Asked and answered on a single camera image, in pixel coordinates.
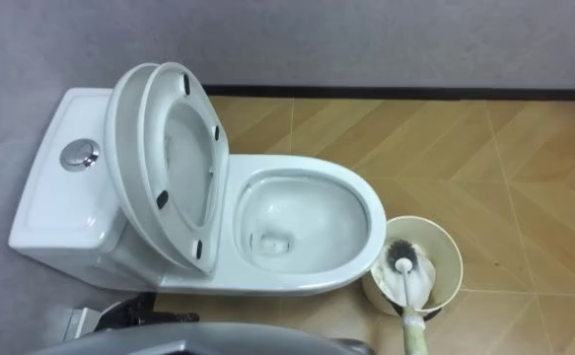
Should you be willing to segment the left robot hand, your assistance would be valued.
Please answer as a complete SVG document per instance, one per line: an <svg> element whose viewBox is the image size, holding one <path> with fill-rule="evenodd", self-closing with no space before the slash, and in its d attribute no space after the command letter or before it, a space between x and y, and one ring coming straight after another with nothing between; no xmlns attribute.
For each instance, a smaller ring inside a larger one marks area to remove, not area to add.
<svg viewBox="0 0 575 355"><path fill-rule="evenodd" d="M140 293L134 298L110 305L102 311L94 331L161 323L199 322L200 316L197 313L155 311L156 297L156 293Z"/></svg>

